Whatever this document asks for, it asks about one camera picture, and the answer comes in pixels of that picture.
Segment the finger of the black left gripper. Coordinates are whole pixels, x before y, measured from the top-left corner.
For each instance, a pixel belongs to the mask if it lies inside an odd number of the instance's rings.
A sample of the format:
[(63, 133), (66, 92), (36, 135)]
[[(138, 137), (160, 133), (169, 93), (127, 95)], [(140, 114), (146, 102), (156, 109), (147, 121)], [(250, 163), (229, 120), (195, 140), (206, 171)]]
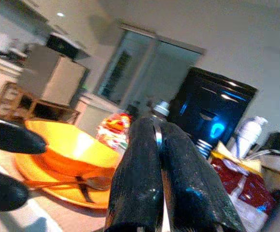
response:
[(21, 154), (42, 154), (47, 142), (25, 127), (0, 119), (0, 150)]
[(18, 180), (0, 173), (0, 211), (22, 207), (29, 199), (28, 188)]

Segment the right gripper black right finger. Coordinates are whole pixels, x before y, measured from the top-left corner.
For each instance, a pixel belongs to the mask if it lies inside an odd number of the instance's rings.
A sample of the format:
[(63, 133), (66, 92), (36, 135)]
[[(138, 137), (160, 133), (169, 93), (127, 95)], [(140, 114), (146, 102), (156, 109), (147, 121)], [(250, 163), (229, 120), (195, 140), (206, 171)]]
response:
[(162, 123), (162, 177), (172, 232), (243, 232), (222, 182), (190, 137)]

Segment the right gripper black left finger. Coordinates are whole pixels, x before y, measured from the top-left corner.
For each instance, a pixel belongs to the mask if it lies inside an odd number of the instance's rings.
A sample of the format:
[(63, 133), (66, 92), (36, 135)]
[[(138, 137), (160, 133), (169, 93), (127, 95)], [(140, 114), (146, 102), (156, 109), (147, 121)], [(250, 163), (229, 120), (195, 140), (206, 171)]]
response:
[(154, 123), (150, 118), (140, 118), (130, 127), (127, 149), (112, 178), (105, 231), (159, 232), (163, 211)]

